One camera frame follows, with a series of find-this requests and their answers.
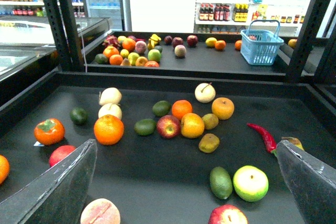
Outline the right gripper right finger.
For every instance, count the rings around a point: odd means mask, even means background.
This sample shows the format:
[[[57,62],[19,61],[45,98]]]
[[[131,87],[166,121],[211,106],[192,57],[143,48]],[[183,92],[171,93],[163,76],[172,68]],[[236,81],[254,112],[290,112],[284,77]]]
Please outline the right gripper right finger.
[[[335,168],[287,140],[276,157],[286,186],[305,223],[335,223]]]

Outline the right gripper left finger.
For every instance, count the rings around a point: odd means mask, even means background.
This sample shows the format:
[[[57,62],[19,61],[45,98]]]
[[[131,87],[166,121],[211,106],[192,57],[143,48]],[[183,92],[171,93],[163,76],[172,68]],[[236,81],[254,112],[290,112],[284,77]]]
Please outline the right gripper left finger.
[[[1,202],[1,223],[78,223],[92,182],[97,142],[89,139]]]

